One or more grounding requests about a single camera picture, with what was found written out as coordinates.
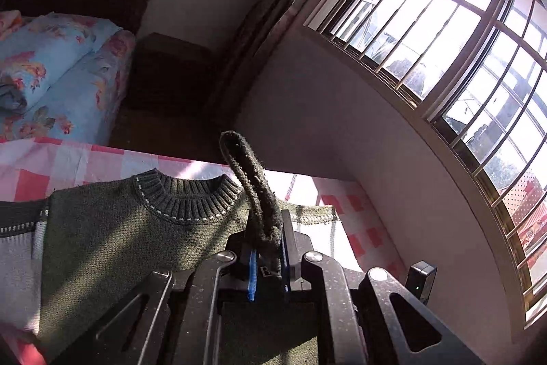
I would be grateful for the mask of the green and white knit sweater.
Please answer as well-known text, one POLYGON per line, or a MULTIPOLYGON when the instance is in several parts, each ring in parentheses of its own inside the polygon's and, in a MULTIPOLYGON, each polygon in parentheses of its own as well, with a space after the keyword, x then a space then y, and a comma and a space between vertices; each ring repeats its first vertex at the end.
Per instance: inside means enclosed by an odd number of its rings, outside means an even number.
POLYGON ((272 193, 249 144, 224 132, 232 174, 206 180, 149 170, 1 205, 1 338, 54 360, 151 271, 189 270, 251 229, 272 246, 281 213, 298 226, 336 221, 272 193))

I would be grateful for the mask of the dark wooden nightstand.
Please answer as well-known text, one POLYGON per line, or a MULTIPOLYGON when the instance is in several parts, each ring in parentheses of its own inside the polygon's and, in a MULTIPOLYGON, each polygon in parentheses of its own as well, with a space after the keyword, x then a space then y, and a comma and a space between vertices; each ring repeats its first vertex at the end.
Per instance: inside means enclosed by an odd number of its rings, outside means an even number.
POLYGON ((140 39, 108 145, 223 163, 212 107, 223 68, 205 46, 157 32, 140 39))

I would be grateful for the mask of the pink checkered bed sheet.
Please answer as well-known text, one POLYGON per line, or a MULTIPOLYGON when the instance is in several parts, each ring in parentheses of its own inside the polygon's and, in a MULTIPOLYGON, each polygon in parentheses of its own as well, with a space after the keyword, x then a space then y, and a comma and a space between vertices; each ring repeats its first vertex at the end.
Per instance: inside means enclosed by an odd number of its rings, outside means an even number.
MULTIPOLYGON (((53 192, 95 182, 114 182, 159 170, 183 180, 231 175, 227 167, 178 160, 50 138, 19 140, 1 145, 1 205, 41 200, 53 192)), ((31 347, 15 355, 19 364, 45 364, 31 347)))

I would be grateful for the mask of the blue floral pillow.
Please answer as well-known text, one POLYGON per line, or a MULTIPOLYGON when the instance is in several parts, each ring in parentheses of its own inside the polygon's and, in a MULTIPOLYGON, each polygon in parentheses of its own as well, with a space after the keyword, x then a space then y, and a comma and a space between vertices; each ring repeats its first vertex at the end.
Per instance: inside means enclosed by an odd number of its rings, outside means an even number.
POLYGON ((106 144, 135 43, 133 33, 104 18, 2 12, 2 141, 106 144))

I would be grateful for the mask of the barred window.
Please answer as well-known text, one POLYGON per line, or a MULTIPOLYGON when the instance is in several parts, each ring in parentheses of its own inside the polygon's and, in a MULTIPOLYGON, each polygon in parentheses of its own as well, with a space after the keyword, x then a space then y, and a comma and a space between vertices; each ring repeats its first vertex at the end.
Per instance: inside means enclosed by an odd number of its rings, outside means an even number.
POLYGON ((546 5, 317 0, 304 22, 433 132, 484 201, 517 279, 512 319, 546 313, 546 5))

